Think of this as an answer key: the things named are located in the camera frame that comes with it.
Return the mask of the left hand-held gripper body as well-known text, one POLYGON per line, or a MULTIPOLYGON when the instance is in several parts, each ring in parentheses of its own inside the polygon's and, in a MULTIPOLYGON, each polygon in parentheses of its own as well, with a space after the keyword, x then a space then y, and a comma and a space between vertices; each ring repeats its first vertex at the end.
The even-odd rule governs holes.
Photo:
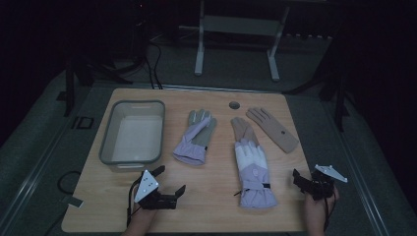
POLYGON ((144 209, 175 209, 177 199, 174 195, 162 195, 159 183, 151 176, 150 171, 144 170, 139 179, 139 186, 134 196, 134 202, 144 209))

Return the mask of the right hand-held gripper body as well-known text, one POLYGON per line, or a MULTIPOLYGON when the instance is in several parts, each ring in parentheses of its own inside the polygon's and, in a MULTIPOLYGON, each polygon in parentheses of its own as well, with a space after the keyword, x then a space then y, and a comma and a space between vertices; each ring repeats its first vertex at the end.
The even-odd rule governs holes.
POLYGON ((332 165, 315 165, 312 173, 313 192, 311 193, 315 201, 329 198, 333 195, 334 181, 338 180, 347 183, 348 179, 333 168, 332 165))

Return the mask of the grey plastic bin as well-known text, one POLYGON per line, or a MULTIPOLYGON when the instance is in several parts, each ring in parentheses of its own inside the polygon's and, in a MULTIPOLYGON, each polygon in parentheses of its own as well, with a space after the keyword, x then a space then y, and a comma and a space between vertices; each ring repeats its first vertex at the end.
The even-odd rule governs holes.
POLYGON ((165 104, 160 100, 120 100, 113 104, 99 151, 114 172, 157 166, 162 155, 165 104))

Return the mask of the lilac ski glove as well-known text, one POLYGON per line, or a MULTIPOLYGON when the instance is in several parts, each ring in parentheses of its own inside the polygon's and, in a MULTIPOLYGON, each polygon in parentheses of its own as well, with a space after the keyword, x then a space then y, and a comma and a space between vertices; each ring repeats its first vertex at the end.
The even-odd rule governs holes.
POLYGON ((188 129, 174 149, 173 156, 190 165, 205 164, 210 138, 216 123, 216 119, 208 110, 192 110, 188 116, 188 129))
POLYGON ((270 187, 264 149, 253 141, 241 139, 235 143, 235 156, 241 182, 240 207, 275 207, 277 200, 270 187))

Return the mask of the tan knit glove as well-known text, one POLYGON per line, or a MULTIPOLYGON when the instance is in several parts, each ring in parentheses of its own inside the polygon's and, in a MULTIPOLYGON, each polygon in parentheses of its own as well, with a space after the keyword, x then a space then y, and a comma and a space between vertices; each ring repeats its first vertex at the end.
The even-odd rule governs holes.
POLYGON ((243 118, 233 118, 231 125, 234 131, 235 143, 240 143, 242 139, 245 139, 253 142, 256 146, 260 144, 251 124, 243 118))
POLYGON ((246 115, 257 123, 285 153, 297 148, 299 141, 264 108, 249 108, 246 115))

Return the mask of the person's left hand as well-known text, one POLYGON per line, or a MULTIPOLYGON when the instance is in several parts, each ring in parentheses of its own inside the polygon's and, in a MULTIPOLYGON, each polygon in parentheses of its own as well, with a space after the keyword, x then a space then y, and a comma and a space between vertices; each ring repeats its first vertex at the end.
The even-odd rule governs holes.
POLYGON ((129 227, 134 228, 136 231, 147 232, 156 214, 156 209, 143 209, 138 204, 134 204, 129 227))

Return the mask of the grey flat tag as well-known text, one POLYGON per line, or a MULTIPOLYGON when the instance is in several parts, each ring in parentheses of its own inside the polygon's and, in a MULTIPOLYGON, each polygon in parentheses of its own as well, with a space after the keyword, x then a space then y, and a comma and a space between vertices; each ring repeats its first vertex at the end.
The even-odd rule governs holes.
POLYGON ((71 207, 77 207, 80 208, 83 206, 84 202, 80 199, 77 199, 73 196, 65 196, 62 200, 62 203, 67 204, 68 206, 71 207))

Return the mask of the black metal stand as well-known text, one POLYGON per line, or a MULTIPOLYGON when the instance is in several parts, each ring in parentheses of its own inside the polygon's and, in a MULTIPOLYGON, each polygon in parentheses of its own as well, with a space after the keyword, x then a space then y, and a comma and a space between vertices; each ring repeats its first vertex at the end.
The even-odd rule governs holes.
POLYGON ((94 78, 91 70, 96 70, 105 78, 118 84, 131 85, 132 82, 121 77, 143 65, 146 61, 149 38, 146 28, 130 24, 129 28, 129 55, 133 61, 132 65, 116 69, 109 52, 110 37, 117 36, 117 33, 108 34, 108 30, 101 24, 91 26, 84 24, 73 28, 63 38, 62 48, 66 54, 66 90, 63 98, 66 102, 65 117, 68 117, 75 106, 75 77, 79 79, 82 86, 90 87, 94 78))
POLYGON ((283 94, 297 94, 322 84, 323 87, 319 92, 319 99, 321 101, 330 101, 335 97, 333 120, 338 131, 343 132, 343 117, 349 115, 344 101, 348 97, 347 81, 352 67, 350 58, 349 43, 339 33, 332 38, 312 79, 301 86, 285 90, 283 94))

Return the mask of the white metal desk frame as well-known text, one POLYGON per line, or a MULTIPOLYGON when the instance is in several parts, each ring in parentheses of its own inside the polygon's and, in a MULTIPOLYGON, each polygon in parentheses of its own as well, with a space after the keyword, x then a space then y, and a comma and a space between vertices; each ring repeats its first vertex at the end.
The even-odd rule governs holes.
POLYGON ((211 32, 223 32, 223 33, 236 33, 236 34, 250 34, 270 36, 273 38, 271 47, 266 51, 269 72, 271 80, 278 82, 280 75, 278 73, 277 62, 275 54, 278 48, 278 44, 283 35, 283 30, 286 24, 287 17, 289 15, 290 7, 285 6, 280 14, 278 20, 262 20, 252 18, 239 18, 229 16, 217 16, 208 15, 206 13, 206 2, 208 0, 199 0, 199 25, 198 31, 198 47, 197 56, 195 61, 194 74, 201 76, 204 70, 205 60, 205 33, 211 32))

